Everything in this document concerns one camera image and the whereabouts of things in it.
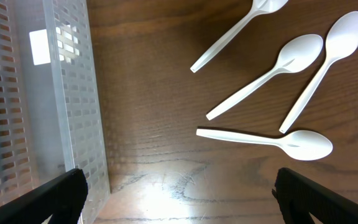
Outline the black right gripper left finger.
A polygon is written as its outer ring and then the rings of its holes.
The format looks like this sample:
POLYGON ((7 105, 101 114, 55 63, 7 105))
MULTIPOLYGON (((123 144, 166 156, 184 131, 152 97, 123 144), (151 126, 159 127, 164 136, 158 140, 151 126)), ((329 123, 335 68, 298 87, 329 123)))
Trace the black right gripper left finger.
POLYGON ((88 195, 81 169, 72 169, 0 207, 0 224, 77 223, 88 195))

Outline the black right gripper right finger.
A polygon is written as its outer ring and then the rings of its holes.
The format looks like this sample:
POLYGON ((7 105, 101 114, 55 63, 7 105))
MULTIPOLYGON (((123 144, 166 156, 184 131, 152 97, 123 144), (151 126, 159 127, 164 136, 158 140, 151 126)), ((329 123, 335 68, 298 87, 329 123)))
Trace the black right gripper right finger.
POLYGON ((272 194, 285 223, 358 223, 358 204, 282 167, 278 170, 272 194))

